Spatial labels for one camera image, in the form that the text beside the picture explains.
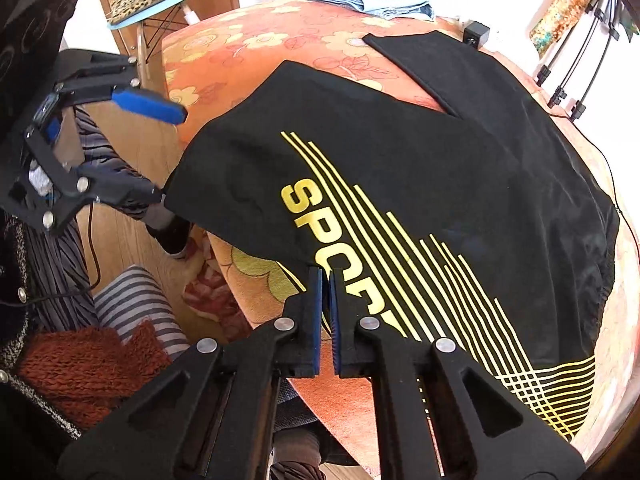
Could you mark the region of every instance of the folded black clothing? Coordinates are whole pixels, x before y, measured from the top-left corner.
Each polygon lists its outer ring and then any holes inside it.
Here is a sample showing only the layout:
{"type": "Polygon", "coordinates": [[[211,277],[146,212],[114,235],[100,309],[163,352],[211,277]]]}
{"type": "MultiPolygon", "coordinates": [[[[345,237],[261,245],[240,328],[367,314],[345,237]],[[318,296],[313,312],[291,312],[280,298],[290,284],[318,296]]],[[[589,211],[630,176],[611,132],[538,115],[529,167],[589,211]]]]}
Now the folded black clothing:
{"type": "Polygon", "coordinates": [[[618,217],[552,121],[524,122],[530,96],[497,62],[453,59],[419,61],[458,85],[452,100],[476,100],[478,117],[284,61],[200,130],[165,205],[303,283],[309,265],[345,269],[372,314],[408,337],[453,338],[571,438],[586,416],[572,406],[588,406],[593,384],[618,217]],[[484,86],[469,94],[478,71],[484,86]],[[484,116],[504,117],[509,92],[524,119],[501,137],[484,116]]]}

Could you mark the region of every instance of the floral tablecloth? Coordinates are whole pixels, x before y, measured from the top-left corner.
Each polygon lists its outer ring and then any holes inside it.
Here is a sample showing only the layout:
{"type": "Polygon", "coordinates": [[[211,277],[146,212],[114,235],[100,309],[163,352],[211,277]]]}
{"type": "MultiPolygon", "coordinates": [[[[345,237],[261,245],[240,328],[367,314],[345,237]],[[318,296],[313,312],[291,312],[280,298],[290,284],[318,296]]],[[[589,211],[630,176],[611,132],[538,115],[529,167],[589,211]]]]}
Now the floral tablecloth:
{"type": "MultiPolygon", "coordinates": [[[[207,121],[244,100],[284,59],[439,110],[430,95],[361,39],[369,32],[400,36],[432,30],[460,37],[457,29],[444,20],[387,21],[306,0],[279,0],[236,9],[184,28],[162,44],[170,97],[189,110],[187,121],[178,128],[180,140],[187,145],[207,121]]],[[[494,56],[544,105],[547,96],[530,76],[500,54],[494,56]]],[[[554,112],[563,113],[560,108],[554,112]]],[[[610,176],[602,157],[567,120],[558,119],[556,123],[600,186],[611,194],[610,176]]],[[[276,262],[244,254],[213,235],[209,240],[217,265],[249,322],[257,326],[281,314],[284,300],[296,293],[282,268],[276,262]]],[[[588,418],[573,440],[586,458],[610,437],[610,426],[636,366],[639,299],[636,246],[630,230],[621,224],[616,243],[616,281],[596,346],[596,387],[588,418]]],[[[333,376],[330,343],[326,334],[323,337],[321,376],[295,381],[296,389],[354,458],[375,476],[380,467],[369,383],[333,376]]]]}

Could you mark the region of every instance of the metal bolt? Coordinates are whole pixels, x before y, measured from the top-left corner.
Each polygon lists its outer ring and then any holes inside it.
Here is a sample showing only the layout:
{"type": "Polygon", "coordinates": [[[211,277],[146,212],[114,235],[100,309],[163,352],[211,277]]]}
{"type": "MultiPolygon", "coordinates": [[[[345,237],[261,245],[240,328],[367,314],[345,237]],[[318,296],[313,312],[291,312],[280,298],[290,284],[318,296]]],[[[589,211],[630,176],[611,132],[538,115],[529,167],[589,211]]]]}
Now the metal bolt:
{"type": "Polygon", "coordinates": [[[290,317],[279,317],[273,325],[281,332],[286,332],[287,330],[291,330],[295,327],[296,323],[290,317]]]}
{"type": "Polygon", "coordinates": [[[218,348],[218,342],[215,339],[206,337],[196,343],[196,348],[201,354],[210,354],[211,352],[216,351],[216,348],[218,348]]]}
{"type": "Polygon", "coordinates": [[[53,227],[53,222],[55,221],[55,217],[51,211],[47,211],[42,215],[42,225],[44,225],[45,229],[51,229],[53,227]]]}
{"type": "Polygon", "coordinates": [[[445,354],[450,354],[456,349],[456,343],[448,337],[442,337],[436,341],[436,348],[445,354]]]}
{"type": "Polygon", "coordinates": [[[375,330],[380,328],[380,320],[377,317],[367,316],[360,320],[360,326],[364,330],[375,330]]]}
{"type": "Polygon", "coordinates": [[[81,176],[76,183],[76,189],[80,193],[84,193],[87,189],[89,189],[89,179],[85,176],[81,176]]]}

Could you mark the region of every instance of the orange knit sweater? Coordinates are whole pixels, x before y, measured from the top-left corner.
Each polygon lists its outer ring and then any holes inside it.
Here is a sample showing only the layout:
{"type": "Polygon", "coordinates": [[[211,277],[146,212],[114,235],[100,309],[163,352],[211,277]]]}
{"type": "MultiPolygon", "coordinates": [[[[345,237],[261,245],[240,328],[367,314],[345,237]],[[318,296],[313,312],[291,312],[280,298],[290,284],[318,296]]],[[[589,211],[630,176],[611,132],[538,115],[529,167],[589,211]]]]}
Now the orange knit sweater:
{"type": "Polygon", "coordinates": [[[88,430],[169,364],[153,325],[145,321],[126,345],[112,328],[37,334],[17,375],[88,430]]]}

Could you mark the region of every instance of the chair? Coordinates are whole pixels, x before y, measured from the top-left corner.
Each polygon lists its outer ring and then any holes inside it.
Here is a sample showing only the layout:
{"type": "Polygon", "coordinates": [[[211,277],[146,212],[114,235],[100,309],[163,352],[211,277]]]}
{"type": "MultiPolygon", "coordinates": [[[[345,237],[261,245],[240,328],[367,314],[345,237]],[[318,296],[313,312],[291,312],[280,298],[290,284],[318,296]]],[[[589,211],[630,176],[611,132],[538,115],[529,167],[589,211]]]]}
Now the chair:
{"type": "Polygon", "coordinates": [[[194,23],[198,23],[200,21],[197,14],[193,12],[185,3],[185,0],[162,0],[161,2],[158,2],[148,9],[141,10],[140,12],[134,14],[133,16],[130,16],[126,20],[117,23],[116,25],[108,25],[109,30],[117,30],[119,28],[133,25],[134,23],[138,24],[138,63],[140,79],[143,87],[146,86],[146,83],[148,81],[148,69],[146,66],[146,62],[162,39],[162,35],[167,30],[173,31],[173,29],[170,29],[169,27],[171,25],[180,25],[180,23],[173,21],[180,9],[182,9],[182,12],[184,13],[184,19],[189,25],[193,25],[194,23]],[[171,11],[164,19],[160,20],[157,18],[153,18],[153,16],[155,16],[159,12],[167,9],[171,9],[171,11]],[[147,26],[151,26],[156,29],[149,42],[147,42],[145,37],[145,22],[151,22],[147,23],[147,26]]]}

